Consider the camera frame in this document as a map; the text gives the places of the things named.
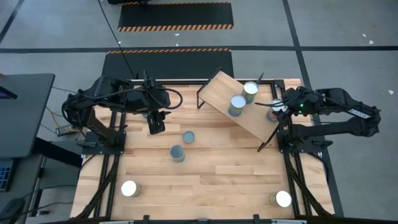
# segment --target hazard tape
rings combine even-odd
[[[123,6],[135,5],[139,2],[126,2]],[[148,3],[148,5],[168,5],[168,4],[231,4],[230,2],[168,2],[168,3]]]
[[[135,26],[119,27],[118,32],[144,32],[144,31],[169,31],[169,30],[220,30],[232,29],[232,24],[210,24],[210,25],[172,25],[172,26]]]
[[[157,50],[123,50],[124,54],[143,54],[143,53],[177,53],[177,52],[224,52],[230,49],[157,49]],[[121,50],[111,50],[106,54],[121,54]]]

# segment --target wooden tabletop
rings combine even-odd
[[[297,87],[300,80],[287,79],[285,85]],[[197,109],[196,91],[200,85],[167,87],[183,95],[183,104],[167,115],[166,131],[150,135],[141,115],[127,114],[126,148],[118,169],[112,220],[142,220],[143,215],[150,215],[152,220],[251,219],[253,214],[260,218],[293,218],[292,206],[275,208],[269,203],[270,193],[289,192],[276,138],[258,153],[261,140],[253,134],[207,103]],[[262,97],[272,98],[270,89],[260,86],[260,90]],[[170,93],[170,100],[176,105],[178,96]],[[109,109],[97,108],[96,115],[109,124]],[[312,125],[310,118],[303,116],[293,121]],[[192,144],[182,141],[182,134],[188,130],[195,133]],[[174,144],[185,148],[182,163],[172,162],[169,156]],[[333,213],[322,163],[306,154],[301,158],[308,188]],[[79,214],[96,192],[102,160],[103,156],[96,156],[80,172],[71,217]],[[121,185],[127,180],[142,185],[140,197],[121,194]],[[297,192],[303,214],[301,193]],[[102,215],[108,193],[104,195]]]

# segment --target computer monitor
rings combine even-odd
[[[0,86],[0,100],[3,99],[16,99],[18,96],[5,88]]]

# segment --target wooden board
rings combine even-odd
[[[240,95],[242,91],[242,83],[231,78],[224,72],[219,72],[202,89],[199,93],[199,98],[232,119],[262,142],[266,142],[278,123],[267,119],[266,113],[269,109],[268,107],[256,105],[254,102],[270,103],[272,101],[271,88],[269,85],[261,85],[253,103],[244,106],[240,116],[231,116],[228,113],[231,98],[234,95]]]
[[[286,80],[287,88],[299,86],[300,80]],[[269,194],[289,191],[283,157],[274,139],[260,153],[261,141],[234,121],[204,104],[196,108],[198,85],[167,86],[183,95],[183,105],[167,115],[166,131],[150,135],[145,119],[128,114],[126,150],[121,157],[112,220],[246,219],[253,214],[261,218],[293,218],[292,207],[275,208]],[[271,98],[271,90],[261,93]],[[172,105],[178,96],[171,93]],[[97,108],[96,115],[109,124],[108,109]],[[311,125],[299,116],[296,123]],[[196,140],[184,144],[182,133],[191,130]],[[172,162],[169,147],[181,144],[186,159]],[[103,156],[96,156],[80,172],[71,217],[79,214],[98,188]],[[308,188],[320,203],[333,212],[321,162],[302,156]],[[121,185],[126,180],[142,184],[138,198],[123,197]],[[104,214],[107,197],[103,197]]]

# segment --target floor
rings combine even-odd
[[[313,89],[341,87],[354,99],[376,105],[381,109],[380,133],[371,138],[328,136],[335,142],[329,152],[346,217],[398,220],[398,153],[394,147],[398,126],[398,2],[229,2],[234,16],[231,30],[124,32],[116,37],[122,47],[232,46],[235,78],[256,78],[262,72],[264,78],[301,78]],[[102,5],[116,30],[121,6],[106,1]],[[54,86],[70,90],[89,88],[101,75],[106,49],[117,47],[95,0],[2,0],[0,30],[0,72],[54,73]],[[60,113],[66,97],[66,92],[53,90],[47,106]],[[321,120],[347,118],[333,114]],[[55,129],[47,112],[42,124]],[[39,137],[63,139],[44,128]],[[77,175],[78,170],[67,166],[56,169],[68,174],[64,181],[76,181],[71,174]],[[73,195],[73,189],[45,190],[41,204],[69,202]],[[28,223],[66,220],[70,209],[58,205],[50,208],[50,215],[29,218]]]

